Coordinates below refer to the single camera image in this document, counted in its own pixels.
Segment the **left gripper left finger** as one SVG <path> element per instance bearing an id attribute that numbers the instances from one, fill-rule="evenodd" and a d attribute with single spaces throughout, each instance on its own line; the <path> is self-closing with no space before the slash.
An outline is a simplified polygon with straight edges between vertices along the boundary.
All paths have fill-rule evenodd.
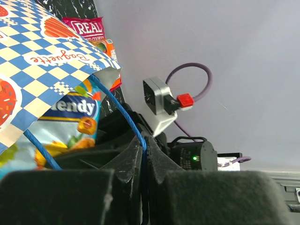
<path id="1" fill-rule="evenodd" d="M 141 225 L 138 138 L 100 169 L 31 170 L 0 182 L 3 225 Z"/>

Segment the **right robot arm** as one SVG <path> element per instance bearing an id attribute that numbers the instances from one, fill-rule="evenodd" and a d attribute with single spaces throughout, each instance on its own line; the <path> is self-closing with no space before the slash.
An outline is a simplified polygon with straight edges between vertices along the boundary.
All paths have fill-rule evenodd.
<path id="1" fill-rule="evenodd" d="M 218 157 L 211 142 L 204 137 L 196 137 L 197 142 L 180 142 L 181 139 L 192 138 L 182 136 L 169 142 L 167 155 L 184 170 L 211 172 L 247 160 L 244 157 Z"/>

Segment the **blue checkered paper bag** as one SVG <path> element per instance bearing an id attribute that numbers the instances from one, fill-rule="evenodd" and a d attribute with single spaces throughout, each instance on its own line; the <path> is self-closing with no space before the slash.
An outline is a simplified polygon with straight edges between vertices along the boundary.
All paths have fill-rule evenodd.
<path id="1" fill-rule="evenodd" d="M 0 154 L 24 135 L 46 159 L 43 170 L 68 170 L 54 160 L 30 126 L 86 79 L 98 86 L 101 98 L 110 97 L 109 88 L 120 69 L 115 60 L 36 2 L 1 1 Z M 128 113 L 123 108 L 120 111 L 142 146 L 142 166 L 146 141 Z M 142 225 L 146 225 L 148 199 L 142 184 L 141 201 Z"/>

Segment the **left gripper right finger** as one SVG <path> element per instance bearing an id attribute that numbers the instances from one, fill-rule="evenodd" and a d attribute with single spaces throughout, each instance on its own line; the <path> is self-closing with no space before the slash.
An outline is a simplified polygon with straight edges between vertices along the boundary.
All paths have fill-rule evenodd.
<path id="1" fill-rule="evenodd" d="M 151 137 L 147 173 L 152 225 L 291 225 L 275 181 L 258 171 L 185 171 Z"/>

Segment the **blue Slendy candy bag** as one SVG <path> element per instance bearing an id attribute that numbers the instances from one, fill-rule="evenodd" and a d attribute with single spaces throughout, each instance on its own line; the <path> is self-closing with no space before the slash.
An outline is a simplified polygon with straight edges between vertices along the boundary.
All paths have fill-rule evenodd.
<path id="1" fill-rule="evenodd" d="M 52 157 L 95 146 L 101 91 L 86 79 L 30 126 Z M 43 170 L 46 159 L 24 135 L 0 155 L 0 176 L 19 170 Z"/>

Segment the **pink chips bag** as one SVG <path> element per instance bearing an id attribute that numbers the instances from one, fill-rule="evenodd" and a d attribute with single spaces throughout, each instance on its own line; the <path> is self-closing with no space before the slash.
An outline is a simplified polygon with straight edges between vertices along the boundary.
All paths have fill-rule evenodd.
<path id="1" fill-rule="evenodd" d="M 97 42 L 106 39 L 102 19 L 102 17 L 93 19 L 64 17 L 62 21 L 88 41 Z"/>

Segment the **orange snack bag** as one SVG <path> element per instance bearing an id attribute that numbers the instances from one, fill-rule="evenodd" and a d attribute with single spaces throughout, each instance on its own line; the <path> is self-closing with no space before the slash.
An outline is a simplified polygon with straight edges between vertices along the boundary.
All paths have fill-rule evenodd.
<path id="1" fill-rule="evenodd" d="M 105 39 L 97 40 L 97 41 L 93 42 L 93 44 L 99 50 L 101 50 L 102 52 L 107 54 L 110 58 L 112 58 L 113 60 L 118 62 L 116 51 L 115 51 L 115 48 L 114 48 L 114 45 L 113 45 L 113 41 L 111 39 L 105 38 Z M 117 89 L 121 85 L 122 85 L 121 74 L 119 74 L 118 78 L 116 79 L 116 81 L 114 82 L 112 87 L 110 88 L 110 91 L 113 91 L 113 90 Z"/>

